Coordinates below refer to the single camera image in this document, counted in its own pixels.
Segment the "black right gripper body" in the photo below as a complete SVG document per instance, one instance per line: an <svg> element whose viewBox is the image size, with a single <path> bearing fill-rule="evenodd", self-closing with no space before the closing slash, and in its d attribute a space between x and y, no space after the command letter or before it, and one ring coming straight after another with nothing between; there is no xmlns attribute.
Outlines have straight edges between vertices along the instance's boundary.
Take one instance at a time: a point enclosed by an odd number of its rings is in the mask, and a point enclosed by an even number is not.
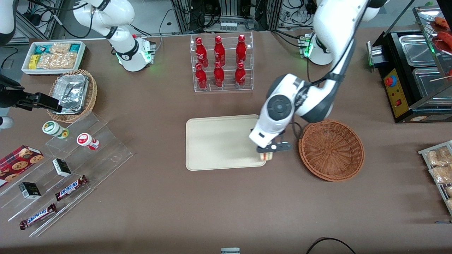
<svg viewBox="0 0 452 254"><path fill-rule="evenodd" d="M18 82L0 75L0 107L9 108L26 99L26 92Z"/></svg>

